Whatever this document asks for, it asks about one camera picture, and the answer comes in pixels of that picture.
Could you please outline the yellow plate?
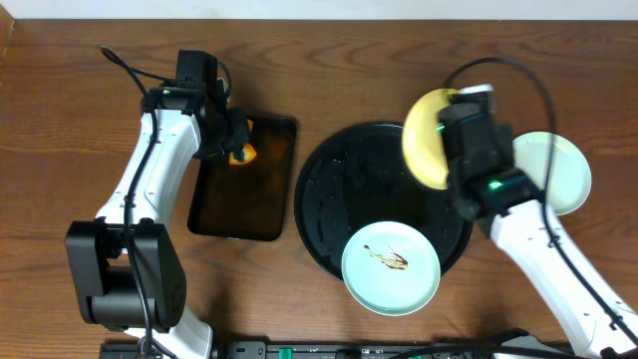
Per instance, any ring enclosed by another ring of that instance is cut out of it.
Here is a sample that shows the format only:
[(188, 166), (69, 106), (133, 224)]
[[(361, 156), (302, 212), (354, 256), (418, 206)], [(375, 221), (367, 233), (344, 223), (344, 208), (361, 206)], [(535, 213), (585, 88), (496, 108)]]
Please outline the yellow plate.
[(402, 152), (412, 176), (430, 189), (448, 188), (445, 154), (438, 112), (450, 102), (453, 89), (437, 89), (420, 97), (410, 108), (402, 131)]

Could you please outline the light blue plate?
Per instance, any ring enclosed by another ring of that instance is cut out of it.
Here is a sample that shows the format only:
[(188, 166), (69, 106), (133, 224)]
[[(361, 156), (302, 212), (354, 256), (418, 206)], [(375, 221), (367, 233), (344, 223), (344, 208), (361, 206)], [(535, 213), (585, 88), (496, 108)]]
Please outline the light blue plate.
[(544, 188), (549, 146), (552, 146), (552, 169), (548, 202), (556, 215), (579, 209), (592, 186), (589, 163), (580, 149), (569, 140), (547, 132), (531, 132), (512, 142), (515, 165), (540, 188)]
[(430, 241), (396, 221), (370, 223), (348, 240), (343, 281), (365, 308), (386, 316), (419, 311), (436, 295), (442, 268)]

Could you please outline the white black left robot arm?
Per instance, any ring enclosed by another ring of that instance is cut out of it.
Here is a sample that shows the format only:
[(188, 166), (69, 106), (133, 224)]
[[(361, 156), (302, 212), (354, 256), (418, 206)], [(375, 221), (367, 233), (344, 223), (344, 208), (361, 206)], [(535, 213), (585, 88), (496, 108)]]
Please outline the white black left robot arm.
[(142, 104), (125, 172), (91, 221), (74, 221), (66, 249), (85, 322), (138, 338), (138, 358), (214, 358), (214, 331), (185, 304), (186, 276), (168, 235), (192, 159), (229, 155), (249, 123), (227, 106), (230, 87), (164, 84)]

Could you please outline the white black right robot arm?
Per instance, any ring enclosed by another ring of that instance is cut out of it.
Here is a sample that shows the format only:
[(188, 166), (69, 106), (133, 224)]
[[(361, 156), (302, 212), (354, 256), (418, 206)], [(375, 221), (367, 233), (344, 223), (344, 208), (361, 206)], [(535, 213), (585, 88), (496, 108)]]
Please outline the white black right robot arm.
[(545, 193), (514, 163), (512, 131), (494, 122), (488, 91), (435, 92), (435, 130), (462, 217), (520, 268), (583, 357), (634, 358), (637, 314), (570, 238)]

